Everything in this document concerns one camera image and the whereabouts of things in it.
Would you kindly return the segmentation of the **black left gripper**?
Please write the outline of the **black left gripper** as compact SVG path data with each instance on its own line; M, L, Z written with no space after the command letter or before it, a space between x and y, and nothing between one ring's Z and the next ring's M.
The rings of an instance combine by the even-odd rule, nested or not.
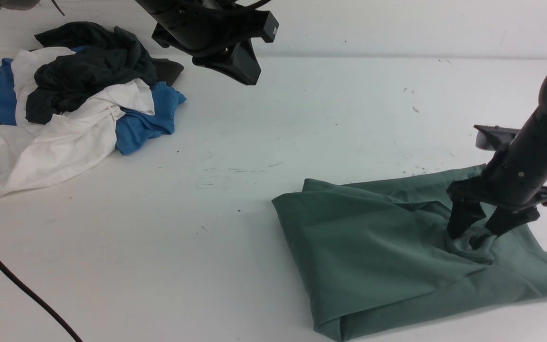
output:
M162 48L192 56L194 65L254 86L261 75L251 39L272 43L279 22L262 10L267 0L242 6L236 0L139 0L157 22L152 39Z

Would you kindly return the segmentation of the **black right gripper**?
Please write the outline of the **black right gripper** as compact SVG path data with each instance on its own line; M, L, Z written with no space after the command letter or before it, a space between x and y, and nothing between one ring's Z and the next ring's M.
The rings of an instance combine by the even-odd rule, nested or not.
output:
M450 184L447 192L453 206L447 233L451 239L460 238L471 225L486 218L480 202L499 208L484 223L488 232L471 238L474 250L490 237L499 238L514 228L538 220L540 212L530 206L547 204L545 182L547 115L535 111L510 144L494 151L492 160L477 177Z

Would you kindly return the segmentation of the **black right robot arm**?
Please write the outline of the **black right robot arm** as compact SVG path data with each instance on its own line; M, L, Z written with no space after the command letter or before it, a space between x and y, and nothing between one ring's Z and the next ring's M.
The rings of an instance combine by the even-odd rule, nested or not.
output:
M494 154L479 175L453 181L447 189L453 204L447 225L452 239L486 217L483 203L495 207L485 227L498 237L536 221L538 205L547 207L547 76L538 106L521 129L475 128L476 147Z

